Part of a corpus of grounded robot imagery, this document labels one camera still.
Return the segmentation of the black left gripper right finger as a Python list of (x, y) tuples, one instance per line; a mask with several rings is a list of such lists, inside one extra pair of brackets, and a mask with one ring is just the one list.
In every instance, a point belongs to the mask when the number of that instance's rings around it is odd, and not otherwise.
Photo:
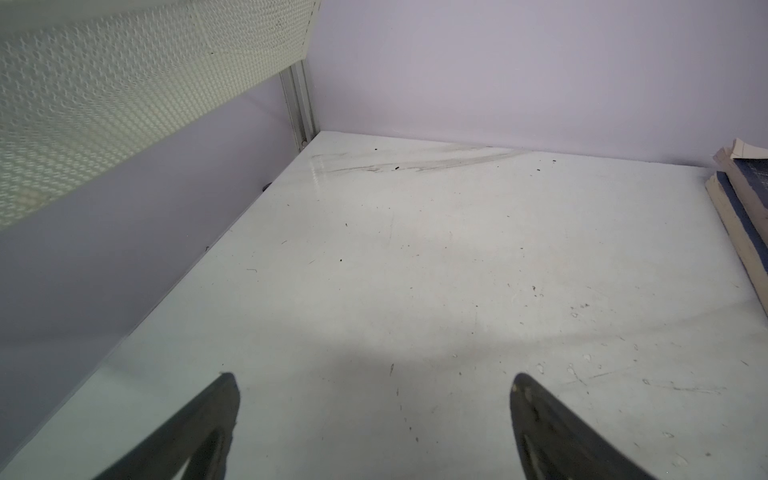
[(526, 373), (515, 376), (509, 407), (517, 451), (528, 479), (652, 477)]

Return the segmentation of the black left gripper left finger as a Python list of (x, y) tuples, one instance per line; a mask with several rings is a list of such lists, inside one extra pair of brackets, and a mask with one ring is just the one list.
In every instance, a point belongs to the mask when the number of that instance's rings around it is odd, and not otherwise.
[(216, 378), (99, 479), (223, 479), (240, 406), (235, 376)]

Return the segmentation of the dark blue book yellow label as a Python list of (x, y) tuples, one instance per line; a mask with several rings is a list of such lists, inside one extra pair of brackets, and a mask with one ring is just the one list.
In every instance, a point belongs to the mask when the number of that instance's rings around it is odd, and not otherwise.
[(724, 172), (713, 174), (706, 181), (705, 188), (763, 311), (767, 312), (767, 246)]

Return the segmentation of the dark blue barcode book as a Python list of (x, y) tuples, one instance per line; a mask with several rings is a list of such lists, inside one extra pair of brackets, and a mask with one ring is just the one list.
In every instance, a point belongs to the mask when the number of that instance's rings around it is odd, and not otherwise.
[(767, 149), (736, 138), (714, 155), (745, 208), (752, 224), (767, 243)]

